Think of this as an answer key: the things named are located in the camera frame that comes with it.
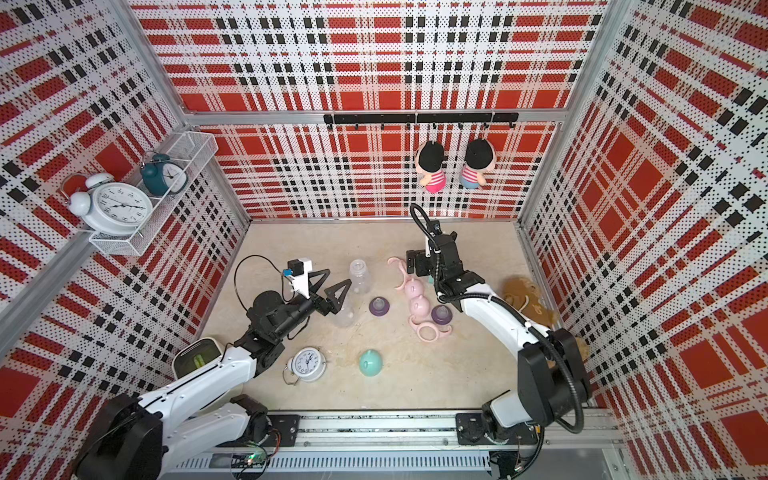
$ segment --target doll black hair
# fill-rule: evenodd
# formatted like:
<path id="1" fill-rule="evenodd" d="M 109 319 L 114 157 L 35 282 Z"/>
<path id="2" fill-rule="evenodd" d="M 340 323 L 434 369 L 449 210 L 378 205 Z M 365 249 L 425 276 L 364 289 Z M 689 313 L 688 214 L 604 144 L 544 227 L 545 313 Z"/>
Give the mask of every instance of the doll black hair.
<path id="1" fill-rule="evenodd" d="M 419 166 L 424 169 L 425 172 L 434 174 L 435 172 L 440 171 L 444 156 L 445 150 L 441 144 L 436 141 L 428 141 L 419 154 Z"/>
<path id="2" fill-rule="evenodd" d="M 490 143 L 484 138 L 469 142 L 464 161 L 474 170 L 486 168 L 493 161 L 493 149 Z"/>

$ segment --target brown plush toy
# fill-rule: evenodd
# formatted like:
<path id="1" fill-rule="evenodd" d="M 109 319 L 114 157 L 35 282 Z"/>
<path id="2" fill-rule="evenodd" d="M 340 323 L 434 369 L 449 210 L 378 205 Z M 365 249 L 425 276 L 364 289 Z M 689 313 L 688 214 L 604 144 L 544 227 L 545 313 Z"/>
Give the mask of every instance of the brown plush toy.
<path id="1" fill-rule="evenodd" d="M 558 314 L 541 305 L 541 290 L 526 276 L 513 276 L 507 279 L 502 290 L 504 301 L 516 308 L 520 313 L 541 325 L 554 328 Z M 589 345 L 581 337 L 576 337 L 581 359 L 589 357 Z"/>

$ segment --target purple bottle cap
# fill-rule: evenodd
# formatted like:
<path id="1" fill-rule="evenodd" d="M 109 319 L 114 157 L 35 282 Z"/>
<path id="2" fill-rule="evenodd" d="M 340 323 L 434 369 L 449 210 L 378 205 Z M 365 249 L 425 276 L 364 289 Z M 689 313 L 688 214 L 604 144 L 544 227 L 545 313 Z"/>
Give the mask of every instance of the purple bottle cap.
<path id="1" fill-rule="evenodd" d="M 383 316 L 389 312 L 389 302 L 383 296 L 377 296 L 368 304 L 368 310 L 375 316 Z"/>
<path id="2" fill-rule="evenodd" d="M 453 312 L 445 305 L 438 305 L 432 309 L 432 321 L 438 325 L 448 325 L 453 319 Z"/>

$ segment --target blue plush doll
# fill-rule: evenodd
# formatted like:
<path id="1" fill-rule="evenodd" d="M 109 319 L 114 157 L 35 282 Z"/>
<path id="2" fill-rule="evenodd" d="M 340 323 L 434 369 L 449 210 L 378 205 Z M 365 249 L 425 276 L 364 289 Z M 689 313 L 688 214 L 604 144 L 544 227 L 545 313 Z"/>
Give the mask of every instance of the blue plush doll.
<path id="1" fill-rule="evenodd" d="M 493 150 L 491 142 L 484 138 L 469 142 L 464 162 L 464 168 L 462 168 L 462 185 L 464 188 L 474 190 L 484 187 L 486 181 L 483 174 L 496 167 L 496 152 Z"/>

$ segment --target mounting plate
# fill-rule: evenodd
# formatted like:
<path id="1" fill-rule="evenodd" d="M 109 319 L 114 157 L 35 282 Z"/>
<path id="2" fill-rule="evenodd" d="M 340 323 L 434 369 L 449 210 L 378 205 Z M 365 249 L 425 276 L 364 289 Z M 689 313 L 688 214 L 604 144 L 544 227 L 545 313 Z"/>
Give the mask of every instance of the mounting plate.
<path id="1" fill-rule="evenodd" d="M 296 434 L 299 432 L 299 416 L 298 415 L 267 415 L 272 422 L 272 428 L 277 429 L 280 432 L 280 446 L 292 447 L 296 444 Z M 268 439 L 264 441 L 263 447 L 274 447 L 276 444 L 275 435 L 270 435 Z"/>
<path id="2" fill-rule="evenodd" d="M 528 425 L 521 423 L 511 428 L 512 436 L 502 445 L 536 445 L 536 434 Z M 499 445 L 485 437 L 480 413 L 457 413 L 456 436 L 459 445 Z"/>

